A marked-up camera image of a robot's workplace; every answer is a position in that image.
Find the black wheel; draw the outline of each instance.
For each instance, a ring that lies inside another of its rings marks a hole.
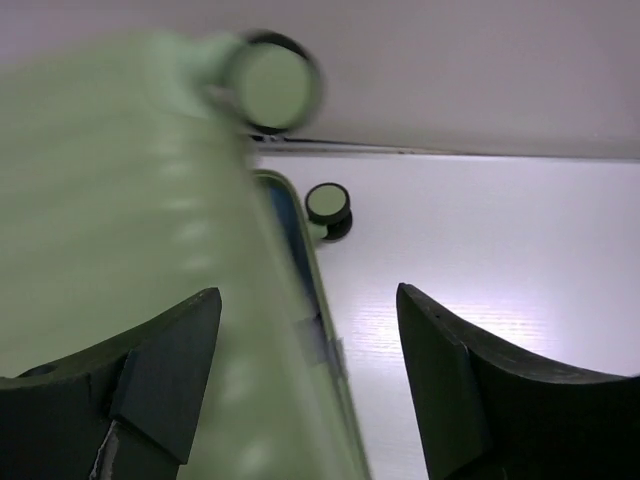
[[[353,225],[349,192],[337,183],[321,183],[313,187],[304,199],[309,220],[327,227],[324,240],[344,237]]]
[[[282,135],[304,126],[322,98],[315,61],[279,33],[252,32],[246,41],[229,60],[225,78],[245,123],[263,135]]]

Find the white surface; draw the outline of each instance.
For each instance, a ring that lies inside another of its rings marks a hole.
[[[326,181],[350,192],[351,233],[317,255],[376,480],[427,476],[399,282],[534,352],[640,371],[640,165],[352,155],[262,166],[301,196]]]
[[[634,0],[2,0],[0,63],[123,28],[271,28],[325,72],[301,135],[639,158],[639,18]]]

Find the suitcase shell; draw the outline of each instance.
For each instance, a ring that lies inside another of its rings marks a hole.
[[[178,478],[369,478],[346,381],[310,360],[316,312],[247,136],[195,80],[202,51],[136,34],[0,78],[0,375],[215,286],[218,344]]]

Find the white wall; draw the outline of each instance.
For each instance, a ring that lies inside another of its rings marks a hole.
[[[299,40],[324,68],[328,96],[305,137],[640,157],[637,0],[52,4],[0,0],[0,62],[131,26],[266,27]]]

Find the suitcase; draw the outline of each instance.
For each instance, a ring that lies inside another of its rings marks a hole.
[[[205,88],[269,45],[315,69],[151,32],[0,78],[2,478],[370,478],[306,215],[245,127],[320,83]]]

